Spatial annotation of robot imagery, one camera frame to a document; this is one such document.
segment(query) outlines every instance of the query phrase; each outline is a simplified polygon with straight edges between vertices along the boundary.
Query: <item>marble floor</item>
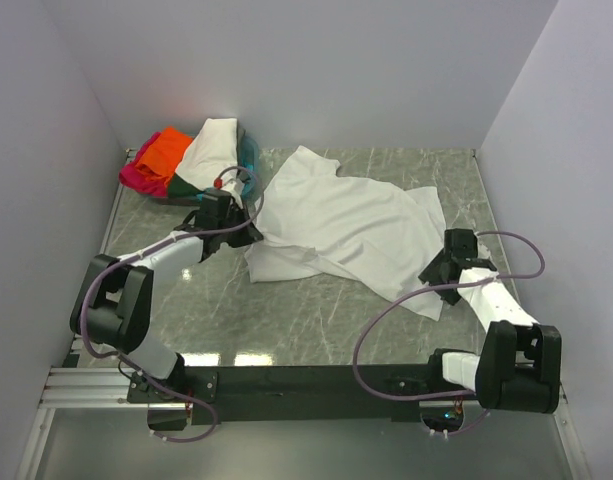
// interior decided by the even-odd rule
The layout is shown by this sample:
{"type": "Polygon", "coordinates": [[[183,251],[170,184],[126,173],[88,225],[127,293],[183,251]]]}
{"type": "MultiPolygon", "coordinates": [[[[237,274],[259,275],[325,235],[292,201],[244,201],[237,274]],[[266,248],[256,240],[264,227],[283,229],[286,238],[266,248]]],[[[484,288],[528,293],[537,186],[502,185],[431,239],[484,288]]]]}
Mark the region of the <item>marble floor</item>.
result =
{"type": "MultiPolygon", "coordinates": [[[[294,149],[263,150],[259,171],[267,183],[294,149]]],[[[495,228],[472,151],[329,149],[342,176],[370,177],[410,189],[436,186],[448,228],[495,228]]],[[[191,207],[161,205],[123,189],[106,253],[136,251],[167,235],[191,207]]],[[[501,271],[501,243],[484,243],[501,271]]],[[[180,272],[153,297],[151,329],[190,365],[348,364],[366,322],[388,302],[361,283],[318,275],[291,282],[251,284],[243,251],[226,246],[206,262],[180,272]]],[[[362,363],[425,363],[435,348],[479,352],[484,331],[465,302],[444,305],[439,322],[394,310],[364,344],[362,363]]],[[[79,366],[108,366],[85,352],[79,366]]]]}

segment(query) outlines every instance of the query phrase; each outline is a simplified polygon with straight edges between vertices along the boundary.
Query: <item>fabric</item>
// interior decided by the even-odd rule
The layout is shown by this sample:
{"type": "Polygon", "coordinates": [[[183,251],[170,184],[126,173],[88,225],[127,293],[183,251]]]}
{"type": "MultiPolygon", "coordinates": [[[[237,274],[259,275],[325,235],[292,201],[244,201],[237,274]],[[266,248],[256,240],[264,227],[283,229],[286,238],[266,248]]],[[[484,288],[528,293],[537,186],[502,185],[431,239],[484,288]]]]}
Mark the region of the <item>fabric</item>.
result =
{"type": "Polygon", "coordinates": [[[125,165],[119,172],[119,181],[122,185],[135,190],[136,192],[151,195],[153,197],[166,197],[166,185],[162,180],[148,180],[137,168],[135,164],[139,162],[144,152],[157,140],[160,133],[155,132],[150,139],[137,152],[135,159],[125,165]]]}
{"type": "MultiPolygon", "coordinates": [[[[339,165],[299,147],[280,168],[255,221],[264,240],[245,254],[251,282],[328,273],[390,301],[420,288],[417,276],[443,246],[437,189],[337,177],[339,165]]],[[[438,320],[442,304],[421,295],[402,306],[438,320]]]]}
{"type": "MultiPolygon", "coordinates": [[[[178,198],[197,195],[212,187],[225,168],[237,165],[237,139],[237,119],[206,120],[177,165],[168,184],[168,196],[178,198]]],[[[225,174],[222,190],[233,195],[241,205],[242,183],[236,177],[236,171],[225,174]]]]}
{"type": "Polygon", "coordinates": [[[135,168],[147,181],[168,185],[192,141],[188,135],[167,127],[135,163],[135,168]]]}

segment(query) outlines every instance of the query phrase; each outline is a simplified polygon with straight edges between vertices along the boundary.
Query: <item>orange cloth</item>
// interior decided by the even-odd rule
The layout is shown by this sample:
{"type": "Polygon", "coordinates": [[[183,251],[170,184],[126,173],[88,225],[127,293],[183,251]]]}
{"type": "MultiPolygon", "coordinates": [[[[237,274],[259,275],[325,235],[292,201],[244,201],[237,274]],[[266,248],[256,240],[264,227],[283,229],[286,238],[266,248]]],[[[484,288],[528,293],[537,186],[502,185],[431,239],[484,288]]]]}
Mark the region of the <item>orange cloth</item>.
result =
{"type": "Polygon", "coordinates": [[[135,168],[146,180],[163,181],[168,185],[177,165],[184,157],[184,152],[192,142],[193,139],[188,135],[178,132],[173,127],[166,127],[135,163],[135,168]]]}

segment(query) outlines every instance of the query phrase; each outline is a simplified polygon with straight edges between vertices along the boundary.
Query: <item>white t-shirt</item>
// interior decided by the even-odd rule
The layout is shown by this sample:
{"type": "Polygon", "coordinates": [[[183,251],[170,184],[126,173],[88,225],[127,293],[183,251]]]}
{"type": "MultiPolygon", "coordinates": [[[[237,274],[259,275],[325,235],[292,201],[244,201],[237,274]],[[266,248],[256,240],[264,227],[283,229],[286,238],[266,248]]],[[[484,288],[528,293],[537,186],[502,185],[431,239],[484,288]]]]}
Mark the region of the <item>white t-shirt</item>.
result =
{"type": "MultiPolygon", "coordinates": [[[[339,166],[305,147],[286,160],[255,220],[264,240],[245,254],[251,282],[328,273],[360,281],[390,301],[420,288],[417,276],[443,246],[437,189],[406,192],[369,178],[337,177],[339,166]]],[[[402,306],[433,320],[441,313],[433,294],[402,306]]]]}

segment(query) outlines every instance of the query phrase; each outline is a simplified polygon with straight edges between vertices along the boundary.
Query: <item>red cloth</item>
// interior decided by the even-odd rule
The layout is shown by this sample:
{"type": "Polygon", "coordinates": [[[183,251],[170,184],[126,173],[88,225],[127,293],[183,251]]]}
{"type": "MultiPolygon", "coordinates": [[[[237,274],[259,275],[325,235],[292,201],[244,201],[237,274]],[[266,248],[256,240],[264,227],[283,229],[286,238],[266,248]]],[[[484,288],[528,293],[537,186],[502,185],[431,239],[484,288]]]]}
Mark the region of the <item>red cloth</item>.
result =
{"type": "Polygon", "coordinates": [[[144,178],[139,170],[135,167],[137,162],[142,158],[148,147],[150,147],[155,140],[159,138],[160,132],[153,133],[153,136],[142,145],[139,149],[135,160],[130,162],[119,172],[119,182],[139,193],[145,193],[152,197],[166,197],[166,185],[163,180],[148,180],[144,178]]]}

